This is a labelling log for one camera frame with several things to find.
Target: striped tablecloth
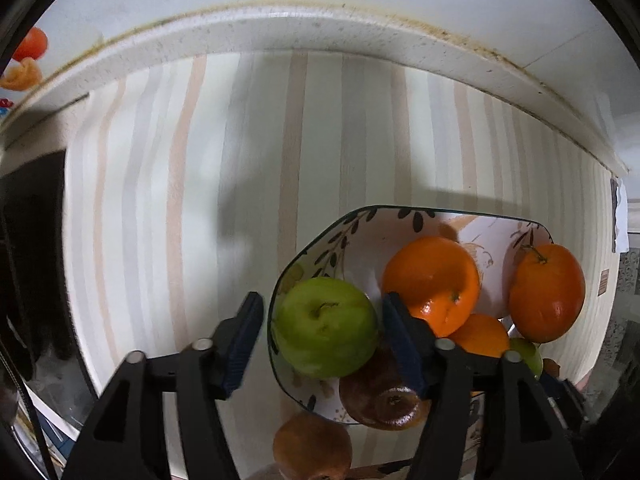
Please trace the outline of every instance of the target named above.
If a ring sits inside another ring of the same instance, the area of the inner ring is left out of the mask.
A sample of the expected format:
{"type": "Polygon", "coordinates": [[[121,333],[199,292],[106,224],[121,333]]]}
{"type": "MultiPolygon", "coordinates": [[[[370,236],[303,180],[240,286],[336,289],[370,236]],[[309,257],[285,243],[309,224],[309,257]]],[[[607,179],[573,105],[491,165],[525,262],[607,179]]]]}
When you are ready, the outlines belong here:
{"type": "MultiPolygon", "coordinates": [[[[98,390],[130,350],[178,351],[247,291],[268,300],[298,250],[373,204],[541,222],[587,283],[575,326],[543,353],[575,381],[604,338],[618,269],[610,172],[523,111],[441,76],[305,52],[152,67],[92,92],[65,171],[70,307],[98,390]]],[[[241,477],[272,462],[273,433],[293,409],[262,339],[222,406],[241,477]]],[[[369,465],[410,457],[419,428],[350,431],[354,465],[369,465]]]]}

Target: tangerine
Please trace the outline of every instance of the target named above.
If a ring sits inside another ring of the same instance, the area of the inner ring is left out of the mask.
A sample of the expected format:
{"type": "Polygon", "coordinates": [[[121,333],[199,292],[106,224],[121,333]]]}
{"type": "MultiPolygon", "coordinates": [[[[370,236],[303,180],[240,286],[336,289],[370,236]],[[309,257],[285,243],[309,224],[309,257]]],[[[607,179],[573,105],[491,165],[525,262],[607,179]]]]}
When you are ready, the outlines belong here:
{"type": "Polygon", "coordinates": [[[384,293],[397,292],[412,316],[429,323],[437,337],[459,329],[476,306],[480,277],[460,244],[442,237],[419,238],[386,264],[384,293]]]}
{"type": "Polygon", "coordinates": [[[564,335],[584,303],[584,275],[569,249],[527,247],[509,293],[513,323],[526,339],[548,343],[564,335]]]}
{"type": "Polygon", "coordinates": [[[507,329],[487,314],[471,314],[449,338],[471,354],[489,357],[500,357],[510,347],[507,329]]]}

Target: white plate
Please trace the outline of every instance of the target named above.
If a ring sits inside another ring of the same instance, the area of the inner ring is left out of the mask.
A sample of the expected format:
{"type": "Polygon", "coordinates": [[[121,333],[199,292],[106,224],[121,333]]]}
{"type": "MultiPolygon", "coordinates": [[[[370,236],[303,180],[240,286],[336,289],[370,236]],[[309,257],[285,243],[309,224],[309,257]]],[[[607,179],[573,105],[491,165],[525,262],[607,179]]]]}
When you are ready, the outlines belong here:
{"type": "Polygon", "coordinates": [[[458,241],[474,258],[481,279],[475,312],[489,314],[511,326],[505,298],[523,244],[552,242],[536,222],[442,209],[369,206],[334,222],[311,242],[280,275],[271,297],[269,356],[283,391],[303,408],[329,420],[357,424],[338,395],[338,379],[317,380],[297,373],[278,352],[271,336],[271,316],[284,295],[300,281],[330,276],[353,283],[373,303],[382,325],[380,279],[386,263],[409,242],[424,236],[458,241]]]}

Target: green apple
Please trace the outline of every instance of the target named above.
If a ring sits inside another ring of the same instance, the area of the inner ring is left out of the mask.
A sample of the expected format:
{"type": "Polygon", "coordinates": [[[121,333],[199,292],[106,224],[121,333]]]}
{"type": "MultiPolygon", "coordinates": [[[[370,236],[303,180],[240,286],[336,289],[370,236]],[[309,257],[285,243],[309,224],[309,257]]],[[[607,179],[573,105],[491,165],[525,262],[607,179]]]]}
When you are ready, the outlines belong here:
{"type": "Polygon", "coordinates": [[[351,283],[311,278],[276,306],[271,333],[282,356],[309,377],[344,377],[366,363],[378,346],[373,305],[351,283]]]}
{"type": "Polygon", "coordinates": [[[509,339],[511,350],[518,352],[527,366],[531,369],[537,379],[542,375],[542,356],[538,351],[538,347],[531,341],[527,341],[521,337],[513,337],[509,339]]]}

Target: silver bolt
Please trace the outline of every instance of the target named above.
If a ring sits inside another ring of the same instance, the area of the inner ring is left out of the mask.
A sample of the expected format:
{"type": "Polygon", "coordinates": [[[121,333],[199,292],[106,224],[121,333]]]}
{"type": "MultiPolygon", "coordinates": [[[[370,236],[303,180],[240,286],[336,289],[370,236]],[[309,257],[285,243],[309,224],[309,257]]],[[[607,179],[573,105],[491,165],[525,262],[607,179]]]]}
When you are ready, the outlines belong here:
{"type": "Polygon", "coordinates": [[[510,363],[519,363],[520,361],[522,361],[522,356],[520,355],[519,352],[516,352],[515,350],[507,350],[504,353],[504,357],[510,363]]]}
{"type": "Polygon", "coordinates": [[[211,339],[203,337],[202,339],[198,339],[194,341],[193,345],[191,346],[193,347],[194,350],[200,350],[200,351],[209,350],[209,348],[213,346],[213,341],[211,339]]]}
{"type": "Polygon", "coordinates": [[[133,352],[129,352],[127,354],[127,363],[134,365],[142,361],[142,359],[144,358],[145,358],[144,352],[141,352],[140,350],[134,350],[133,352]]]}
{"type": "Polygon", "coordinates": [[[456,347],[456,344],[446,337],[441,337],[440,339],[436,339],[436,348],[440,350],[453,350],[456,347]]]}

